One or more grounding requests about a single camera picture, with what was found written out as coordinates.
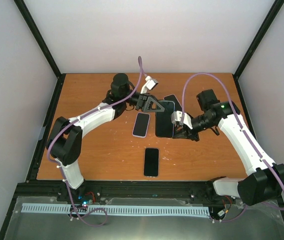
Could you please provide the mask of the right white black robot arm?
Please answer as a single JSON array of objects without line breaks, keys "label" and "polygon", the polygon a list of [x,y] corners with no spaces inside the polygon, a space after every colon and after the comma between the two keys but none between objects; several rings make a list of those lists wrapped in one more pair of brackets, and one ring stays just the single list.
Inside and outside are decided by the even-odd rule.
[{"label": "right white black robot arm", "polygon": [[284,187],[284,164],[277,164],[261,148],[245,124],[234,102],[221,102],[212,89],[197,95],[202,115],[174,111],[171,121],[176,127],[174,137],[199,141],[199,133],[211,129],[214,134],[223,132],[245,168],[246,178],[220,177],[212,181],[215,194],[240,198],[253,206],[279,197]]}]

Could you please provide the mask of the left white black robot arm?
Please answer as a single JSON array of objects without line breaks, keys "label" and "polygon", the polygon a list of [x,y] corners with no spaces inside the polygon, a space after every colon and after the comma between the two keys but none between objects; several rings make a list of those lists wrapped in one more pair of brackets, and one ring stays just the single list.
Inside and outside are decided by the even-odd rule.
[{"label": "left white black robot arm", "polygon": [[86,189],[82,186],[84,177],[78,164],[82,139],[102,124],[121,116],[127,106],[133,106],[144,113],[163,112],[163,105],[149,94],[157,84],[156,79],[147,75],[141,92],[138,92],[128,75],[118,73],[113,77],[105,99],[97,107],[76,117],[61,116],[56,119],[46,143],[47,158],[56,162],[61,169],[63,181],[69,187],[68,195],[74,201],[81,201],[86,195]]}]

